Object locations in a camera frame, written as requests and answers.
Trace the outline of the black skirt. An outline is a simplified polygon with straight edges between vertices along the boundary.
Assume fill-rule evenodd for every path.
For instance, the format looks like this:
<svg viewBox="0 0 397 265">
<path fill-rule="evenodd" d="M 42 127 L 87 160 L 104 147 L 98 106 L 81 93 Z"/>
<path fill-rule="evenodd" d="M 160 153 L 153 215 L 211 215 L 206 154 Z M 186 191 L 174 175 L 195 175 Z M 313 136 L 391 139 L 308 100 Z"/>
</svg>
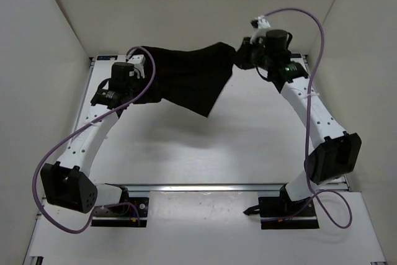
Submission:
<svg viewBox="0 0 397 265">
<path fill-rule="evenodd" d="M 192 51 L 145 48 L 156 63 L 156 76 L 135 103 L 157 103 L 165 99 L 208 117 L 232 76 L 236 50 L 223 42 Z"/>
</svg>

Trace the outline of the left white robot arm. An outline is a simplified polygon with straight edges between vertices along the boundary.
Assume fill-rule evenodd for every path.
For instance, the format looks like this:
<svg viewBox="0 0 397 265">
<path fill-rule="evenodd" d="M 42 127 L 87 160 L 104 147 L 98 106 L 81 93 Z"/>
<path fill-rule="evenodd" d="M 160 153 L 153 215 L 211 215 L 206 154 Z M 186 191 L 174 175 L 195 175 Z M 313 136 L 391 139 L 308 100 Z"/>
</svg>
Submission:
<svg viewBox="0 0 397 265">
<path fill-rule="evenodd" d="M 97 205 L 108 205 L 116 214 L 125 213 L 130 199 L 120 186 L 94 184 L 89 175 L 97 152 L 110 129 L 132 103 L 151 102 L 155 68 L 143 55 L 116 61 L 110 77 L 97 87 L 81 128 L 67 149 L 53 163 L 43 162 L 36 170 L 49 204 L 89 213 Z"/>
</svg>

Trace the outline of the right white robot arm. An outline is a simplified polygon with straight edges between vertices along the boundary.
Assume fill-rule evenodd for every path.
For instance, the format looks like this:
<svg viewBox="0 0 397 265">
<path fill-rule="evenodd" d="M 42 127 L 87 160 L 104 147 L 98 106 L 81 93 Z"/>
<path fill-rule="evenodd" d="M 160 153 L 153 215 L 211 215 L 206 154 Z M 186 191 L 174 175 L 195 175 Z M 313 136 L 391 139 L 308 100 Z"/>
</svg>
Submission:
<svg viewBox="0 0 397 265">
<path fill-rule="evenodd" d="M 351 173 L 362 144 L 359 135 L 348 133 L 322 103 L 305 66 L 288 49 L 291 41 L 285 30 L 259 29 L 243 39 L 236 59 L 242 70 L 265 70 L 261 78 L 275 86 L 306 128 L 304 170 L 280 189 L 275 200 L 283 217 L 309 204 L 324 183 Z"/>
</svg>

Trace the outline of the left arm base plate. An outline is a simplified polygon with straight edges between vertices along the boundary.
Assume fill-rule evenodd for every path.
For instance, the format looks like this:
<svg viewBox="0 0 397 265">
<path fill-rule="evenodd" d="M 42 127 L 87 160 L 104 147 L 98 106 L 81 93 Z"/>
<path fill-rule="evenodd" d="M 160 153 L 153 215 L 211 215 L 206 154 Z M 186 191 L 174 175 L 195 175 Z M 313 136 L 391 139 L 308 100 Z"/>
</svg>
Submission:
<svg viewBox="0 0 397 265">
<path fill-rule="evenodd" d="M 124 199 L 130 205 L 96 210 L 91 221 L 92 227 L 146 228 L 148 221 L 149 197 Z"/>
</svg>

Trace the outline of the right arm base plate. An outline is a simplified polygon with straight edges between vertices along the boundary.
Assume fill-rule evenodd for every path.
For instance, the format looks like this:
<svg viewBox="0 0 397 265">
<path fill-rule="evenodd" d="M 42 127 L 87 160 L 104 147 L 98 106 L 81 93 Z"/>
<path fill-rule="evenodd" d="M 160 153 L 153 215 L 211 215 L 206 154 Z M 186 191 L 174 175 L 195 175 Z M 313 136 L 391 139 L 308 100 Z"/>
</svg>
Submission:
<svg viewBox="0 0 397 265">
<path fill-rule="evenodd" d="M 315 230 L 319 228 L 314 203 L 288 204 L 281 197 L 259 197 L 262 230 Z"/>
</svg>

